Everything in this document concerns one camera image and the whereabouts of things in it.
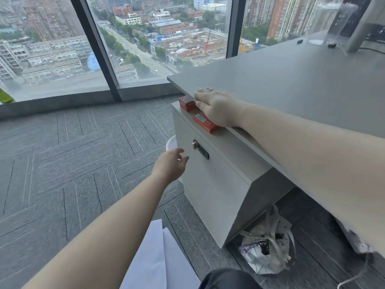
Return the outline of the red small box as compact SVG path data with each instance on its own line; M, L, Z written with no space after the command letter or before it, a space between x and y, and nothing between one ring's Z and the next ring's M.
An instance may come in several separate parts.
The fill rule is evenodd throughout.
M203 113L200 112L193 116L193 120L201 126L205 131L207 131L209 134L212 134L223 127L213 123L208 117Z
M180 108L185 110L186 112L195 111L198 109L196 106L196 102L190 96L182 96L178 99Z

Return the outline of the dark window mullion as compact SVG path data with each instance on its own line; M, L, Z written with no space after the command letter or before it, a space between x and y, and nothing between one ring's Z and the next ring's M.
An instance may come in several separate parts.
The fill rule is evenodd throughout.
M99 63L100 69L108 84L113 100L122 102L122 97L119 93L119 83L112 64L109 60L107 50L102 41L102 35L99 33L96 22L93 19L92 12L86 0L70 0L76 15L81 23L84 33L89 41L89 44L94 52L94 55Z
M238 55L246 1L247 0L231 0L226 59Z

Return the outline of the clear plastic container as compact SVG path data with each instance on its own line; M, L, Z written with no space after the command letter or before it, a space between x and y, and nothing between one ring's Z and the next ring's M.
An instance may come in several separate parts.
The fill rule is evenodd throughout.
M305 30L306 42L315 46L338 43L339 36L358 5L333 0L317 4Z

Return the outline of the person's right hand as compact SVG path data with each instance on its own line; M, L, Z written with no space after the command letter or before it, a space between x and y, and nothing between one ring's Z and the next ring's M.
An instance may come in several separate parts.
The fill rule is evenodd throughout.
M242 112L249 104L235 95L217 91L217 109L200 109L213 123L221 127L240 127Z

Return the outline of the person's right forearm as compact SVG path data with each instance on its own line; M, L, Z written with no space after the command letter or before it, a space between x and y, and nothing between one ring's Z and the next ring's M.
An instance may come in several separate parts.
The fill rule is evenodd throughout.
M385 258L385 139L250 103L238 126Z

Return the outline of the black combination lock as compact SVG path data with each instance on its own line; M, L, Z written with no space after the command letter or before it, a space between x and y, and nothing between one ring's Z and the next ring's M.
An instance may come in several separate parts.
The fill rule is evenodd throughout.
M206 160L209 160L210 158L209 153L204 149L204 147L198 141L193 139L192 145L194 150L198 150Z

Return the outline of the black trousers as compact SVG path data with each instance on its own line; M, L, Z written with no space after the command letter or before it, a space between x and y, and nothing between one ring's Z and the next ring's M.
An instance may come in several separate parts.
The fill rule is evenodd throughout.
M247 272L221 268L209 272L198 289L262 289L262 287Z

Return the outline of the white tote bag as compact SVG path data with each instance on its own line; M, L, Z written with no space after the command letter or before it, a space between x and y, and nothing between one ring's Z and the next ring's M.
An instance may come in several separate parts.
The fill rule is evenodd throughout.
M238 250L256 274L278 274L294 264L296 248L291 227L273 204L251 231L239 233L243 240Z

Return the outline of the grey monitor stand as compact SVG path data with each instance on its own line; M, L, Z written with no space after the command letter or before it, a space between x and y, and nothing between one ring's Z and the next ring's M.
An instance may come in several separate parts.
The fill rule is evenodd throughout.
M385 0L371 0L368 9L344 46L346 53L356 53L375 25L385 26Z

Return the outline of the person's left forearm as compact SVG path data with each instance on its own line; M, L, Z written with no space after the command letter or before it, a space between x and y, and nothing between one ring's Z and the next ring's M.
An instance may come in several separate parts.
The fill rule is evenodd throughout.
M119 289L168 185L152 173L88 225L22 289Z

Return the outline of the white paper sheet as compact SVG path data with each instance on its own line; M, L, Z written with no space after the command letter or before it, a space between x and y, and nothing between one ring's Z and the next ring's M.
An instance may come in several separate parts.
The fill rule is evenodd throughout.
M119 289L198 289L200 280L162 220L153 220Z

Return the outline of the white drawer cabinet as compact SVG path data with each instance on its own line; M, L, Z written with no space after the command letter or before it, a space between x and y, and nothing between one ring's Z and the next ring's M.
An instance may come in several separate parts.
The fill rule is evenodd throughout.
M223 248L295 185L228 129L209 134L179 102L171 111L177 146L189 156L181 177L185 195ZM209 160L193 149L193 139Z

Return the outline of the white power strip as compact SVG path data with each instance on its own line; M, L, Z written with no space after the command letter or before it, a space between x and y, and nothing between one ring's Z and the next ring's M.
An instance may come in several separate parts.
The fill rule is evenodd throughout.
M341 228L342 232L344 233L345 237L347 238L349 244L353 248L354 252L361 255L376 252L373 247L368 245L364 240L361 239L359 235L354 233L354 231L351 230L348 225L345 225L337 218L335 218L335 220Z

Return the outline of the person's left hand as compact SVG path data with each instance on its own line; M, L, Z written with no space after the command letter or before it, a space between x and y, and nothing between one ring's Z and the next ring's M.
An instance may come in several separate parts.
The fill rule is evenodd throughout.
M176 169L172 164L172 150L163 152L155 161L151 180L161 186L167 186L177 180L185 172L185 169Z

